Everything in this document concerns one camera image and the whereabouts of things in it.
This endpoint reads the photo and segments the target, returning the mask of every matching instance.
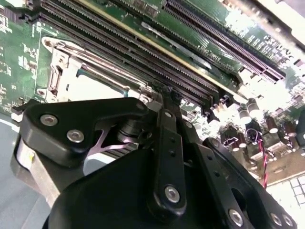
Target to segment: ram slot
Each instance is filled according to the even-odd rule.
[[[90,11],[89,9],[84,8],[82,5],[74,2],[73,0],[58,0],[58,1],[68,6],[70,9],[75,10],[77,13],[79,13],[81,16],[84,16],[86,19],[91,20],[93,23],[96,23],[96,25],[102,26],[111,33],[114,33],[115,35],[123,38],[125,42],[134,43],[135,45],[140,47],[143,51],[148,52],[155,58],[168,64],[170,67],[173,67],[176,70],[178,70],[180,74],[182,73],[184,75],[184,77],[190,78],[191,80],[207,88],[208,90],[218,92],[217,88],[211,83],[207,82],[205,79],[203,79],[202,76],[193,73],[192,71],[185,68],[183,65],[177,63],[173,59],[169,58],[167,55],[160,52],[153,46],[145,43],[140,39],[136,39],[132,34],[128,33],[127,31],[123,30],[117,25],[109,21],[105,21],[103,18],[96,15],[94,12]]]
[[[174,81],[164,79],[160,77],[158,74],[153,74],[147,66],[141,64],[140,62],[136,62],[130,56],[124,55],[122,53],[118,53],[117,50],[108,46],[107,44],[101,45],[101,41],[96,38],[83,33],[79,28],[74,27],[71,24],[63,21],[59,17],[55,17],[55,15],[50,14],[45,10],[41,10],[40,20],[46,24],[49,24],[53,28],[67,34],[75,41],[84,45],[88,50],[101,54],[104,58],[108,59],[111,62],[118,63],[121,66],[124,66],[127,70],[137,74],[140,78],[153,83],[154,85],[169,85],[180,94],[183,98],[188,99],[190,102],[197,104],[200,107],[209,104],[209,100],[205,100],[202,96],[195,94],[192,88],[188,85],[180,85]]]
[[[170,69],[170,67],[163,64],[157,58],[154,58],[144,51],[139,50],[139,48],[137,48],[134,44],[128,43],[127,41],[124,43],[121,38],[114,37],[111,34],[105,33],[104,31],[98,29],[94,22],[88,23],[87,21],[78,17],[76,14],[74,15],[73,19],[69,18],[69,12],[67,12],[62,6],[55,5],[51,1],[48,3],[43,3],[42,5],[42,7],[45,9],[49,9],[50,6],[57,8],[56,16],[64,19],[70,24],[77,26],[83,32],[90,34],[101,42],[106,43],[116,50],[129,55],[133,59],[149,67],[152,71],[155,71],[159,75],[166,77],[168,80],[172,80],[184,88],[191,87],[196,95],[204,99],[209,99],[208,96],[210,95],[210,92],[205,90],[202,86],[198,85],[197,82],[194,82],[192,79],[186,80],[184,77],[179,77],[178,74],[175,74],[173,69]]]

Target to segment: gray surface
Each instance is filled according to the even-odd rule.
[[[10,118],[0,114],[0,119]],[[0,229],[41,229],[50,208],[44,198],[16,179],[10,159],[17,133],[0,123]]]

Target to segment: electronic component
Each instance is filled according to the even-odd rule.
[[[239,146],[238,146],[238,143],[237,142],[233,142],[231,144],[231,148],[232,148],[232,151],[233,152],[237,152],[239,150]]]
[[[150,15],[153,18],[156,17],[159,13],[159,11],[154,6],[148,4],[145,7],[145,11],[148,15]]]
[[[220,134],[220,139],[225,147],[232,145],[238,141],[237,130],[232,126],[229,126],[222,134]]]
[[[265,121],[266,121],[266,124],[267,124],[267,128],[269,130],[269,133],[271,133],[271,134],[277,133],[278,129],[277,129],[277,125],[275,123],[274,118],[267,117]]]
[[[295,131],[295,125],[290,122],[290,121],[286,121],[283,123],[283,128],[285,131],[285,134],[288,137],[295,137],[296,136],[296,131]]]
[[[140,10],[143,10],[146,5],[146,3],[143,0],[132,0],[132,4]]]
[[[262,139],[262,130],[257,121],[252,119],[250,123],[246,125],[245,136],[252,142],[257,144]]]
[[[259,110],[259,107],[255,99],[253,98],[249,99],[249,101],[247,102],[247,108],[252,118],[259,119],[262,116],[262,112]]]
[[[294,65],[297,67],[301,67],[304,64],[304,62],[301,59],[298,59],[296,62],[294,62]]]
[[[297,95],[297,96],[293,97],[293,99],[296,100],[298,103],[300,103],[303,100],[303,96]]]
[[[251,122],[251,117],[250,117],[250,114],[248,112],[248,109],[246,106],[241,106],[239,109],[238,109],[238,113],[239,113],[239,118],[240,120],[242,121],[243,124],[248,124]]]
[[[244,138],[244,134],[239,132],[237,134],[237,138],[238,138],[238,141],[237,141],[237,144],[240,148],[246,148],[247,144],[246,144],[246,140]]]

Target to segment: black expansion slot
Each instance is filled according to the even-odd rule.
[[[140,12],[138,9],[136,9],[134,6],[130,5],[126,1],[124,1],[124,0],[109,0],[109,1],[113,2],[118,7],[125,10],[126,12],[132,14],[134,17],[137,17],[138,19],[142,20],[143,22],[153,26],[156,30],[162,32],[164,35],[166,35],[173,41],[187,47],[193,53],[195,53],[199,56],[205,57],[205,53],[202,50],[198,49],[193,44],[189,43],[186,39],[182,38],[178,34],[171,31],[170,29],[161,25],[156,20],[144,15],[142,12]],[[180,22],[183,22],[183,23],[189,25],[190,28],[193,28],[195,31],[197,31],[207,40],[211,41],[212,43],[214,43],[214,44],[218,45],[219,47],[221,47],[222,49],[226,50],[229,54],[231,54],[233,57],[235,57],[237,61],[242,63],[245,67],[247,67],[253,73],[260,75],[261,77],[265,78],[267,81],[269,81],[271,83],[276,83],[278,80],[285,78],[285,76],[286,76],[285,73],[283,71],[281,71],[280,69],[278,69],[278,67],[275,63],[273,63],[271,60],[269,60],[259,51],[254,49],[251,45],[245,43],[240,38],[235,36],[233,33],[228,31],[225,27],[223,27],[222,25],[213,21],[213,19],[209,18],[204,13],[199,12],[199,14],[202,15],[206,21],[211,23],[211,25],[209,25],[209,28],[213,32],[216,32],[220,36],[220,39],[219,38],[217,38],[217,40],[211,39],[210,36],[207,36],[205,33],[202,33],[201,29],[196,28],[192,24],[193,20],[191,20],[191,23],[190,23],[188,21],[188,19],[187,20],[185,19],[186,15],[184,15],[180,11],[172,12],[171,9],[169,9],[171,7],[169,2],[172,3],[173,5],[177,4],[178,6],[180,6],[179,9],[181,9],[181,11],[185,11],[186,9],[181,7],[181,5],[179,5],[179,3],[185,4],[185,6],[188,8],[190,8],[191,6],[187,5],[187,3],[185,3],[183,0],[177,0],[177,1],[176,0],[172,0],[172,1],[165,0],[163,10],[166,11],[167,13],[171,14],[172,16],[174,16],[176,19],[180,20]],[[194,16],[193,12],[188,11],[188,13],[190,15]],[[214,34],[212,32],[209,32],[209,31],[207,31],[207,32],[208,32],[207,34],[214,36]],[[236,48],[238,48],[238,50],[233,48],[233,50],[231,51],[231,48],[232,48],[231,45],[237,45]],[[215,62],[214,60],[207,59],[206,57],[205,57],[205,59],[209,63],[212,63],[215,66],[219,66],[220,69],[224,70],[227,73],[236,74],[236,73],[232,72],[232,69],[228,68],[226,65],[224,65],[222,63]]]
[[[166,0],[163,9],[208,41],[224,49],[252,72],[273,82],[285,78],[285,73],[271,60],[185,1]]]
[[[49,24],[53,28],[65,33],[74,39],[79,45],[86,47],[86,49],[101,54],[107,60],[121,65],[123,68],[127,70],[130,69],[131,72],[140,76],[143,80],[150,82],[156,85],[164,85],[171,86],[173,90],[180,94],[182,97],[188,99],[190,102],[197,104],[200,107],[206,107],[207,104],[210,104],[210,100],[206,100],[203,96],[197,95],[193,92],[193,89],[188,85],[181,85],[167,79],[158,73],[153,73],[151,69],[149,69],[144,64],[137,62],[132,57],[118,52],[115,48],[111,47],[109,44],[103,43],[96,39],[95,37],[84,33],[82,30],[77,28],[74,25],[71,25],[61,18],[57,17],[56,12],[51,14],[46,10],[42,9],[39,13],[40,21],[46,24]]]
[[[166,35],[167,37],[169,37],[171,40],[175,41],[176,43],[181,44],[182,46],[186,47],[189,51],[191,51],[194,54],[205,59],[211,65],[217,66],[218,69],[221,69],[222,71],[230,74],[230,76],[232,76],[232,78],[235,81],[239,81],[239,77],[236,76],[236,72],[234,70],[232,70],[232,68],[228,67],[227,65],[225,65],[222,62],[216,62],[215,60],[206,57],[206,54],[201,49],[199,49],[197,46],[193,45],[192,43],[190,43],[183,37],[179,36],[177,33],[174,33],[170,29],[164,27],[159,22],[144,15],[142,12],[137,10],[134,6],[128,4],[126,1],[124,1],[124,0],[109,0],[109,1],[114,3],[115,5],[117,5],[118,7],[122,8],[124,11],[131,14],[132,16],[138,18],[139,20],[142,20],[143,22],[151,25],[156,30],[158,30],[159,32],[161,32],[164,35]]]

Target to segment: capacitor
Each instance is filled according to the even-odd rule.
[[[252,142],[253,145],[257,144],[257,142],[262,139],[262,130],[257,121],[252,120],[246,125],[245,136]]]
[[[274,118],[267,117],[265,121],[266,121],[268,130],[269,130],[269,133],[271,133],[271,134],[277,133],[278,128],[277,128]]]
[[[288,137],[295,137],[295,125],[292,124],[292,122],[287,121],[283,123],[284,131]]]
[[[259,107],[258,107],[255,99],[253,99],[253,98],[249,99],[249,101],[247,102],[247,108],[248,108],[249,114],[252,118],[261,117],[262,113],[259,110]]]
[[[244,138],[244,134],[243,133],[238,133],[237,134],[237,144],[240,148],[246,148],[247,144],[246,144],[246,140]]]
[[[246,107],[241,106],[238,109],[238,113],[239,113],[239,118],[243,124],[246,125],[251,122],[252,119],[251,119],[248,109]]]
[[[239,150],[239,146],[238,146],[238,143],[237,142],[234,142],[232,145],[232,151],[233,152],[237,152]]]

